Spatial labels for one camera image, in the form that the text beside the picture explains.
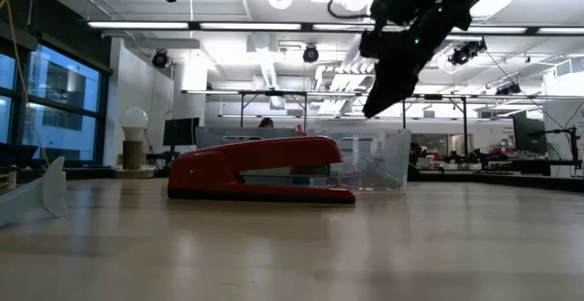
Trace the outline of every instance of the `glass wall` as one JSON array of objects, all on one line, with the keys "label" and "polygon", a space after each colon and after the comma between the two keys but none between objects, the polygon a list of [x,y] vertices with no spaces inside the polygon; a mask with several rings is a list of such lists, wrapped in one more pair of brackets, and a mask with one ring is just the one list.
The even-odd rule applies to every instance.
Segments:
[{"label": "glass wall", "polygon": [[[103,133],[105,113],[99,110],[105,106],[99,104],[99,93],[107,80],[51,47],[23,50],[27,106],[14,56],[9,49],[2,52],[0,48],[0,142],[38,146],[40,140],[50,161],[63,156],[69,164],[101,164],[99,131]],[[40,149],[34,159],[43,160]]]},{"label": "glass wall", "polygon": [[[93,161],[95,118],[31,103],[26,110],[23,144],[38,146],[36,131],[49,159]],[[35,159],[42,159],[40,150]]]},{"label": "glass wall", "polygon": [[16,61],[9,56],[0,54],[0,88],[14,88]]},{"label": "glass wall", "polygon": [[8,142],[12,100],[0,96],[0,142]]},{"label": "glass wall", "polygon": [[71,107],[98,110],[99,72],[39,46],[30,57],[28,93]]}]

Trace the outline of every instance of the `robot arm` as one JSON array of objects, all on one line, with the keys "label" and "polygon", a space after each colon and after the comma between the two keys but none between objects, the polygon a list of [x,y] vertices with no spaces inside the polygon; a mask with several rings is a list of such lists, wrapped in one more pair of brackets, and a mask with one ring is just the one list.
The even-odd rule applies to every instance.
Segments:
[{"label": "robot arm", "polygon": [[[371,118],[412,95],[418,74],[454,27],[467,30],[471,7],[479,0],[373,0],[375,29],[365,32],[360,53],[380,61],[363,112]],[[381,32],[388,21],[410,28]]]}]

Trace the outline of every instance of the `stapler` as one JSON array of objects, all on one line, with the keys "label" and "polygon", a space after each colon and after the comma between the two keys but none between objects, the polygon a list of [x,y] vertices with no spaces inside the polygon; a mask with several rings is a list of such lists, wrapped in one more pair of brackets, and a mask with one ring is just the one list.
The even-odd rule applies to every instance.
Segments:
[{"label": "stapler", "polygon": [[180,155],[172,164],[168,197],[354,203],[355,195],[345,189],[252,184],[246,183],[242,174],[288,167],[327,167],[341,161],[337,143],[327,137],[255,140],[195,150]]}]

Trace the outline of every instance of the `computer monitor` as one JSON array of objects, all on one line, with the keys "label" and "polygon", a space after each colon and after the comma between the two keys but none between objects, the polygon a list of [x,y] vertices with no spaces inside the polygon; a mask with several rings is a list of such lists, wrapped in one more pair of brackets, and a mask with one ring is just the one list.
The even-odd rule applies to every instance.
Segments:
[{"label": "computer monitor", "polygon": [[196,145],[194,130],[199,126],[199,118],[167,119],[164,122],[164,146]]},{"label": "computer monitor", "polygon": [[515,145],[518,151],[529,151],[544,155],[548,152],[548,141],[542,132],[546,129],[544,121],[528,119],[527,113],[522,112],[513,116]]}]

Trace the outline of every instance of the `desk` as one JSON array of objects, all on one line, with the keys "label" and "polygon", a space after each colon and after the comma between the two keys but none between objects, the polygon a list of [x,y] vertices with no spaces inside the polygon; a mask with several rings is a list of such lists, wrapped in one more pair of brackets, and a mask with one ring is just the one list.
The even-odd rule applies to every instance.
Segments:
[{"label": "desk", "polygon": [[540,173],[545,176],[551,176],[551,166],[552,165],[563,165],[563,166],[577,166],[582,163],[582,161],[569,161],[569,160],[512,160],[509,162],[512,169],[511,171],[520,171],[521,174],[533,174]]}]

